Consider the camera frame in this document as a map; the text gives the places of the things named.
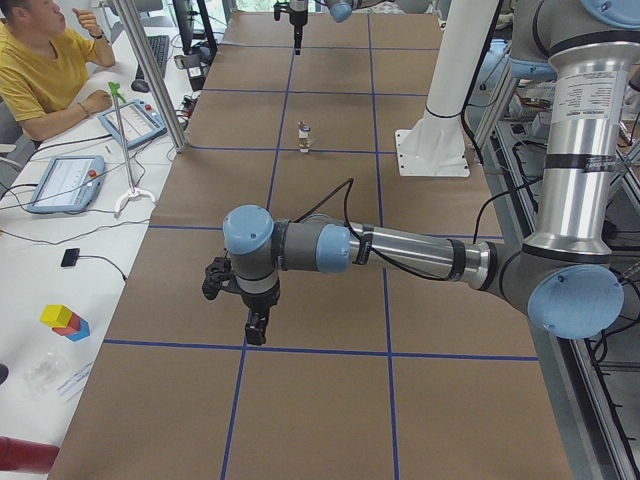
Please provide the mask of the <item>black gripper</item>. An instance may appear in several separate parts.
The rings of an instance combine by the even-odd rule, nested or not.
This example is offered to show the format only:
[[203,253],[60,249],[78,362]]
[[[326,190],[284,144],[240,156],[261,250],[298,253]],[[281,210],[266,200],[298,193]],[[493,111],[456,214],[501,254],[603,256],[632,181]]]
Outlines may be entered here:
[[294,26],[294,54],[300,55],[302,51],[303,29],[307,24],[307,10],[295,10],[290,7],[290,23]]
[[241,298],[249,309],[245,324],[245,340],[248,345],[264,345],[267,341],[270,308],[279,301],[279,287],[273,286],[260,293],[241,292]]

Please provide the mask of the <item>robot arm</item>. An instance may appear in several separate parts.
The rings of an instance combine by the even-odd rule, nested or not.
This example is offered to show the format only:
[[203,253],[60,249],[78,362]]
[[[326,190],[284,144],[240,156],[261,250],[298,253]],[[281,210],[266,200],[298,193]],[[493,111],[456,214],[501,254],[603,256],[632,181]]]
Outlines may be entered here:
[[464,244],[316,212],[274,220],[256,205],[227,214],[227,255],[207,270],[204,294],[238,294],[249,310],[248,343],[266,340],[285,270],[338,273],[387,263],[434,281],[462,281],[565,339],[609,327],[624,303],[603,242],[627,77],[639,58],[635,1],[521,1],[514,13],[510,69],[556,82],[534,231],[520,246]]
[[[337,23],[344,22],[356,10],[373,7],[380,4],[380,1],[320,1],[327,7],[330,16]],[[282,14],[289,16],[289,23],[293,27],[293,49],[294,54],[299,56],[302,50],[304,27],[308,23],[309,7],[308,1],[283,1],[274,5],[274,20],[278,21]]]

